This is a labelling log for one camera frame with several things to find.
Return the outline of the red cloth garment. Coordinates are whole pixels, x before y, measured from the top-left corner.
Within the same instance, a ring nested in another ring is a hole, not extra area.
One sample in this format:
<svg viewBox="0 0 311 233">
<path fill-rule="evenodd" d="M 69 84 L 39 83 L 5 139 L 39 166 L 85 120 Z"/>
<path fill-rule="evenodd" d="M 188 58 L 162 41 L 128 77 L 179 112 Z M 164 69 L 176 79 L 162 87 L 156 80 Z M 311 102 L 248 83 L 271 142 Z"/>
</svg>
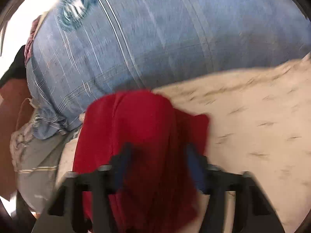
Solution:
<svg viewBox="0 0 311 233">
<path fill-rule="evenodd" d="M 130 144 L 122 188 L 110 196 L 119 232 L 177 232 L 198 214 L 186 146 L 203 154 L 208 127 L 208 116 L 175 109 L 147 90 L 108 95 L 86 110 L 73 170 L 93 172 Z"/>
</svg>

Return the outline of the grey bed sheet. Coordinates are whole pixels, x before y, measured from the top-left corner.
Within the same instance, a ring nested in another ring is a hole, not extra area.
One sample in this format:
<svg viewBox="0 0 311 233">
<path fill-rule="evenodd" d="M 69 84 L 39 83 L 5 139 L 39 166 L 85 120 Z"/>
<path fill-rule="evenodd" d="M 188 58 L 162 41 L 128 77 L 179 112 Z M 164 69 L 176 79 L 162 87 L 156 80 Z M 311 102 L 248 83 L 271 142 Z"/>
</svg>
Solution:
<svg viewBox="0 0 311 233">
<path fill-rule="evenodd" d="M 17 174 L 17 189 L 33 211 L 41 213 L 50 199 L 65 145 L 78 136 L 80 129 L 40 140 L 33 135 L 32 124 L 27 123 L 12 133 L 10 153 Z"/>
</svg>

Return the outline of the beige leaf-print pillow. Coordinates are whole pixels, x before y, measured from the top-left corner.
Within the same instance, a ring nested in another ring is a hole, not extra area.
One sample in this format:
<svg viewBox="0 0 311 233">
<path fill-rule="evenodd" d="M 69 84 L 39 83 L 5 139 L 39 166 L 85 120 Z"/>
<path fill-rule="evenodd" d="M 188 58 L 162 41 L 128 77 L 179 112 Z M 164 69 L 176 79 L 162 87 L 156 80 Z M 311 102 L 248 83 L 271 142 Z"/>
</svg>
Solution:
<svg viewBox="0 0 311 233">
<path fill-rule="evenodd" d="M 175 109 L 208 116 L 204 154 L 233 173 L 253 172 L 285 232 L 301 228 L 310 210 L 310 56 L 150 92 L 167 98 Z M 57 185 L 73 168 L 78 140 L 65 146 Z"/>
</svg>

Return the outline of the blue plaid blanket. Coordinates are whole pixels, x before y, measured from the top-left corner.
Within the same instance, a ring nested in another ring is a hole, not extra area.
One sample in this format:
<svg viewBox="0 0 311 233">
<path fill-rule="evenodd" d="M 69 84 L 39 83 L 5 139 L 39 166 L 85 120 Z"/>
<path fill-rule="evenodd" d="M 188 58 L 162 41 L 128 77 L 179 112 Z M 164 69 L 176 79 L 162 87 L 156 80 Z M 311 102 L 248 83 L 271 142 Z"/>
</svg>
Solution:
<svg viewBox="0 0 311 233">
<path fill-rule="evenodd" d="M 118 90 L 157 88 L 221 70 L 269 67 L 310 51 L 292 0 L 60 0 L 26 65 L 38 139 L 80 125 Z"/>
</svg>

